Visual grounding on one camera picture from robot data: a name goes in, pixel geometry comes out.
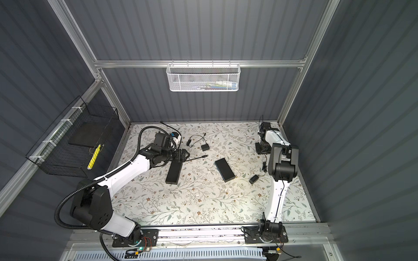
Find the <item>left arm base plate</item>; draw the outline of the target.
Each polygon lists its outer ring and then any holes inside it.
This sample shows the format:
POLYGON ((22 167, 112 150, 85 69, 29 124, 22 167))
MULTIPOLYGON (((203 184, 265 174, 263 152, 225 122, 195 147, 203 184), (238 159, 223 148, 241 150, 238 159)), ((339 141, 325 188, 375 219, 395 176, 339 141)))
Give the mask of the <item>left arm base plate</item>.
POLYGON ((115 234, 112 242, 113 248, 151 248, 156 246, 158 235, 158 229, 135 229, 130 236, 122 237, 115 234))

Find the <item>black power adapter with cable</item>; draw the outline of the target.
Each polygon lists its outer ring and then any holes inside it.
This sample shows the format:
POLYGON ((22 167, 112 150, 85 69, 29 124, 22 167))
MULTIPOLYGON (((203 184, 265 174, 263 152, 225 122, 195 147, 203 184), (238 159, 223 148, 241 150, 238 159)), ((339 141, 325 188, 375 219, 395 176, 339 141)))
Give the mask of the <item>black power adapter with cable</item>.
POLYGON ((267 162, 263 162, 262 163, 262 168, 261 168, 261 174, 258 175, 254 175, 250 180, 249 183, 251 185, 253 185, 256 181, 258 181, 260 179, 260 177, 263 177, 265 174, 267 174, 267 162))

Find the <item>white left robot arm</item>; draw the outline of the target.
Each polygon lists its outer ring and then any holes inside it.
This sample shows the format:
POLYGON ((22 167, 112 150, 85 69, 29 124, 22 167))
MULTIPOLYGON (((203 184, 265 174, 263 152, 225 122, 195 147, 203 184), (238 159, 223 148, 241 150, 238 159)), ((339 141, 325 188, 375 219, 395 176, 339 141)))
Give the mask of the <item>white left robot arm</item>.
POLYGON ((54 220, 62 228, 91 229, 102 234, 120 236, 132 246, 144 242, 139 223, 117 214, 112 197, 130 181, 150 169, 167 163, 182 164, 190 154, 181 149, 182 135, 174 129, 168 133, 157 126, 143 128, 138 135, 149 129, 157 130, 154 141, 137 149, 131 159, 114 170, 95 178, 79 182, 77 189, 66 196, 54 211, 54 220))

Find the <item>black network switch box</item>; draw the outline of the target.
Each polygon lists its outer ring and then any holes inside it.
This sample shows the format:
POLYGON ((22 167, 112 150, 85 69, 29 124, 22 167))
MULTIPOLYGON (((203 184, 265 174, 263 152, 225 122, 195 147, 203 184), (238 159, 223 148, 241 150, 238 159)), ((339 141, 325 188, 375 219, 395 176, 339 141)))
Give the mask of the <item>black network switch box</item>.
POLYGON ((236 178, 235 174, 233 173, 231 167, 229 166, 225 158, 215 161, 214 164, 219 173, 221 174, 221 177, 224 182, 228 182, 236 178))

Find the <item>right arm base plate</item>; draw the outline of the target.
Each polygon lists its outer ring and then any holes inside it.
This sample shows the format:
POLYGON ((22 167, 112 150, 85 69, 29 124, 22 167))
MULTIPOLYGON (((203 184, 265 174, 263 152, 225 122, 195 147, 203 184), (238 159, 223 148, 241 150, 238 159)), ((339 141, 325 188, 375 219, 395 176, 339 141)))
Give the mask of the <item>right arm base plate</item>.
POLYGON ((259 231, 255 226, 242 226, 240 228, 244 234, 246 244, 284 244, 288 243, 286 228, 281 226, 279 232, 259 231))

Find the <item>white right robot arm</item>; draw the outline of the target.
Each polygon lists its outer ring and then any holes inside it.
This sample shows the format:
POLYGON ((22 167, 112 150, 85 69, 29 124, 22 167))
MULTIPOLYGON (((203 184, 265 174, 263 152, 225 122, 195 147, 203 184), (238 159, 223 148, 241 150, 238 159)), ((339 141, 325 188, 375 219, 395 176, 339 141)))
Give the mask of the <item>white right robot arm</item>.
POLYGON ((267 156, 267 173, 272 180, 269 201, 260 220, 260 234, 280 234, 283 221, 283 207, 287 190, 298 174, 299 148, 291 145, 282 132, 269 122, 262 122, 256 143, 257 154, 267 156))

